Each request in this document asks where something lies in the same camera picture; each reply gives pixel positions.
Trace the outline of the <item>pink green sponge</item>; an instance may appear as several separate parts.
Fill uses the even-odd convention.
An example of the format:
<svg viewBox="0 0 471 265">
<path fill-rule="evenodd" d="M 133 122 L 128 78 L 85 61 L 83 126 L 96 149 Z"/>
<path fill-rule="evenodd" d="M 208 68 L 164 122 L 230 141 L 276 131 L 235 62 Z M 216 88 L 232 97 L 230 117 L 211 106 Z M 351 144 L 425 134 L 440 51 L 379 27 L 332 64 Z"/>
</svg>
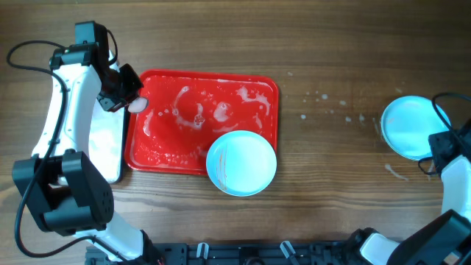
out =
<svg viewBox="0 0 471 265">
<path fill-rule="evenodd" d="M 148 99 L 144 97 L 138 97 L 128 105 L 128 111 L 130 113 L 141 113 L 147 108 L 148 104 Z"/>
</svg>

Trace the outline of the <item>light blue plate top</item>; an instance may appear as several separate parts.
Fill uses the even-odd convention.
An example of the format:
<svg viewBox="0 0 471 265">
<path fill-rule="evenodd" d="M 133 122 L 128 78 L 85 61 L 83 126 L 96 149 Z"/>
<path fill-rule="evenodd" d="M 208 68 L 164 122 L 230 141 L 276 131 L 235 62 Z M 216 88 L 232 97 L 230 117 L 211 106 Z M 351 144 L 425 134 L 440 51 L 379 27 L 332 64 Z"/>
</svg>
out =
<svg viewBox="0 0 471 265">
<path fill-rule="evenodd" d="M 402 96 L 391 102 L 381 116 L 380 128 L 386 143 L 409 160 L 430 157 L 428 137 L 448 130 L 431 100 L 422 96 Z"/>
</svg>

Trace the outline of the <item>light blue plate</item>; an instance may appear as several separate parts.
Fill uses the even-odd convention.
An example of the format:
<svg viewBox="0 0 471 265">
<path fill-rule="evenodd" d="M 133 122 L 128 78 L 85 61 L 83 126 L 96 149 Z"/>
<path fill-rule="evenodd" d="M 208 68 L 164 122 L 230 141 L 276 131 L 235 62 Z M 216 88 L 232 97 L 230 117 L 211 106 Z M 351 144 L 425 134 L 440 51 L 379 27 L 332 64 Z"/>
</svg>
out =
<svg viewBox="0 0 471 265">
<path fill-rule="evenodd" d="M 213 142 L 205 161 L 211 182 L 234 197 L 260 193 L 277 171 L 275 149 L 262 136 L 246 130 L 228 132 Z"/>
<path fill-rule="evenodd" d="M 402 96 L 391 102 L 381 116 L 380 128 L 386 143 L 409 160 L 430 157 L 428 137 L 448 130 L 431 100 L 422 96 Z"/>
</svg>

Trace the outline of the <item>light blue plate bottom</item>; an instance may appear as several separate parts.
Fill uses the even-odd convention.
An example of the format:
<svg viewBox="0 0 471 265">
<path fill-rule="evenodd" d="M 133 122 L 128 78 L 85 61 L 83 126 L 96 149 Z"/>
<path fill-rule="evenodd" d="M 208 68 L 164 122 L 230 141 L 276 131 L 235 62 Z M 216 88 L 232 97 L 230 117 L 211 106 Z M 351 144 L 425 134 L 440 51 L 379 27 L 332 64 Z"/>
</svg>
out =
<svg viewBox="0 0 471 265">
<path fill-rule="evenodd" d="M 260 193 L 277 171 L 275 149 L 262 136 L 246 130 L 228 132 L 213 142 L 205 161 L 211 182 L 234 197 Z"/>
</svg>

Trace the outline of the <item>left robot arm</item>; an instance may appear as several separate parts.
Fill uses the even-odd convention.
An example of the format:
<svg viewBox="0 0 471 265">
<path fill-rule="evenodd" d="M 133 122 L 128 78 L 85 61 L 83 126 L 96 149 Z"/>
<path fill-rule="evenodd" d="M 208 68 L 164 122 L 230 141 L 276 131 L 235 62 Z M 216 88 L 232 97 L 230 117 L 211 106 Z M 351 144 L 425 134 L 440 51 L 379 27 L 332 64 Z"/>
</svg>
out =
<svg viewBox="0 0 471 265">
<path fill-rule="evenodd" d="M 93 109 L 140 113 L 148 100 L 129 65 L 117 66 L 113 33 L 95 21 L 75 26 L 75 42 L 54 45 L 44 73 L 53 81 L 52 99 L 41 137 L 29 159 L 13 165 L 21 202 L 14 237 L 18 249 L 33 257 L 21 239 L 21 222 L 29 211 L 45 233 L 69 237 L 101 250 L 116 264 L 163 264 L 148 235 L 128 224 L 114 209 L 110 184 L 89 157 Z"/>
</svg>

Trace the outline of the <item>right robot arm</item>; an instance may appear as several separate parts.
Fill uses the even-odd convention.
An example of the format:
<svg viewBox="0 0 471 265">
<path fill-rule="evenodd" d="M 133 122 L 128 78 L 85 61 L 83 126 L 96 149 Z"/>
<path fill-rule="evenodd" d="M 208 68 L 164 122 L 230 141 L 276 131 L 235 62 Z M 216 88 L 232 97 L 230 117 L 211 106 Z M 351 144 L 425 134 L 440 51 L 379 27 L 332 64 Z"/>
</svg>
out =
<svg viewBox="0 0 471 265">
<path fill-rule="evenodd" d="M 402 242 L 372 228 L 359 229 L 341 253 L 367 264 L 470 263 L 470 123 L 428 137 L 436 173 L 443 183 L 442 214 Z"/>
</svg>

